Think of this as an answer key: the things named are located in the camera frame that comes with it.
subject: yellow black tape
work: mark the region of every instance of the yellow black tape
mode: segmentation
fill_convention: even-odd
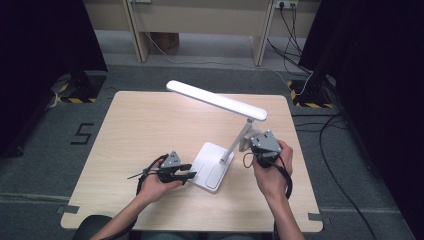
[[[292,81],[287,81],[287,85],[290,87],[293,84]],[[292,90],[290,92],[293,104],[298,107],[310,107],[310,108],[333,108],[331,103],[316,103],[316,102],[301,102],[296,92]]]
[[[59,97],[59,101],[67,103],[94,103],[96,98]]]
[[[88,97],[79,97],[78,94],[69,94],[69,96],[64,97],[62,94],[67,95],[67,92],[72,91],[69,88],[72,88],[70,86],[69,82],[65,83],[62,88],[59,91],[59,100],[60,102],[67,102],[67,103],[94,103],[97,98],[88,98]]]

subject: hand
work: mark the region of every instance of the hand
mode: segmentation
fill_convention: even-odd
[[[160,160],[153,165],[153,168],[159,168],[164,160]],[[158,201],[166,192],[171,189],[177,188],[182,185],[181,181],[173,181],[170,183],[163,183],[160,181],[159,176],[155,171],[149,171],[146,179],[143,181],[140,192],[137,197],[142,197],[148,203]]]
[[[280,153],[282,160],[278,158],[275,164],[285,167],[286,171],[291,175],[293,173],[293,149],[284,141],[277,141],[283,150]],[[262,168],[256,159],[253,160],[252,165],[258,187],[266,199],[285,197],[287,182],[275,167]]]

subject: handheld controller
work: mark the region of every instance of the handheld controller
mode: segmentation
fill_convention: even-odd
[[[280,144],[278,144],[271,130],[256,135],[250,140],[253,144],[250,149],[255,155],[258,164],[263,168],[271,167],[271,163],[277,160],[282,151]]]
[[[162,164],[159,166],[159,168],[154,168],[153,165],[155,165],[160,160],[163,160]],[[172,181],[181,181],[184,185],[187,182],[187,180],[193,179],[196,176],[197,172],[189,172],[187,174],[176,174],[176,172],[178,170],[188,171],[190,169],[191,169],[191,164],[183,164],[180,158],[178,157],[177,153],[175,151],[172,151],[171,154],[165,154],[163,156],[158,157],[156,160],[152,162],[152,164],[150,164],[150,166],[143,169],[142,173],[129,177],[128,179],[141,175],[140,178],[138,179],[138,185],[137,185],[137,191],[136,191],[136,194],[138,194],[140,192],[143,181],[150,174],[157,174],[159,177],[159,180],[163,183],[169,183]]]

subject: gray carpet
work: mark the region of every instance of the gray carpet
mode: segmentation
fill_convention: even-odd
[[[108,68],[95,103],[58,103],[43,114],[28,136],[22,157],[0,160],[0,239],[72,239],[75,231],[60,226],[57,209],[71,196],[117,91],[166,91],[166,83],[176,79],[212,92],[289,96],[278,75],[266,70]],[[281,74],[291,78],[288,73]],[[320,151],[319,130],[329,116],[315,115],[333,115],[340,109],[293,105],[290,109],[324,218],[324,230],[306,234],[307,239],[372,239],[365,222],[331,177]],[[322,147],[339,184],[364,214],[377,239],[412,239],[384,182],[368,170],[349,125],[341,116],[333,122],[334,126],[322,134]],[[82,123],[94,124],[81,129],[92,135],[87,144],[72,144],[86,140],[76,136]]]

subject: black curtain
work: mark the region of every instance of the black curtain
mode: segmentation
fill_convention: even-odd
[[[22,143],[54,82],[107,71],[81,0],[0,1],[0,156]]]
[[[323,0],[300,64],[315,70],[331,51],[335,26],[348,1]],[[322,69],[411,231],[424,239],[424,3],[355,1],[354,24]]]

